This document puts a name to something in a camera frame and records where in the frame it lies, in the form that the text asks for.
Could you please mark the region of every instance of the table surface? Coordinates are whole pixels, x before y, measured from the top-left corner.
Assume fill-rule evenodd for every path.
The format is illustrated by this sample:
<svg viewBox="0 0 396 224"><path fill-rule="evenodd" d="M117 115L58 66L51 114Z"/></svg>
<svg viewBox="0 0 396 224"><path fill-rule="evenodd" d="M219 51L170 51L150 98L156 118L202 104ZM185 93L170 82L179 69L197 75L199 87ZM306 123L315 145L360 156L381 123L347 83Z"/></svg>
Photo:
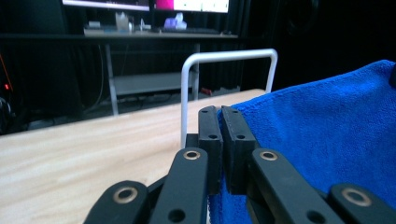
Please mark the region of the table surface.
<svg viewBox="0 0 396 224"><path fill-rule="evenodd" d="M198 111L264 94L242 91L189 103ZM0 223L82 223L102 193L122 180L149 186L179 148L180 104L0 137Z"/></svg>

